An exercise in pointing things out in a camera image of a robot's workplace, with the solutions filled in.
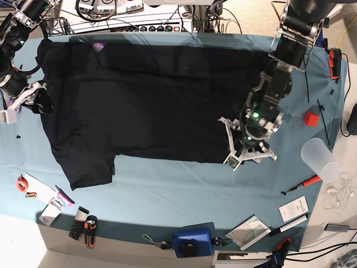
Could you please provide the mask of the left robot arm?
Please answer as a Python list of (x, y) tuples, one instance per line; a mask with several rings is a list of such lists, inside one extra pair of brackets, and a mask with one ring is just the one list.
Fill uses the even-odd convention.
[(341, 1), (287, 1), (269, 48), (271, 61), (259, 74), (259, 82), (234, 107), (233, 120), (221, 117), (229, 141), (224, 164), (236, 170), (245, 161), (276, 160), (267, 141), (282, 122), (279, 101), (292, 88), (293, 70), (305, 71), (313, 48), (331, 11)]

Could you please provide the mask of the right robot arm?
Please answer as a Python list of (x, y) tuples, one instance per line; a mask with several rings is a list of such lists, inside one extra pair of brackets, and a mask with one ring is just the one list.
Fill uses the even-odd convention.
[[(45, 16), (52, 11), (59, 1), (14, 1), (15, 11), (9, 13), (1, 23), (1, 124), (17, 121), (22, 107), (35, 114), (50, 114), (53, 104), (47, 95), (45, 82), (32, 82), (29, 78), (36, 73), (43, 63), (50, 43), (46, 30)], [(44, 36), (40, 43), (40, 55), (37, 65), (29, 71), (17, 69), (12, 64), (16, 51), (27, 41), (30, 33), (39, 27)]]

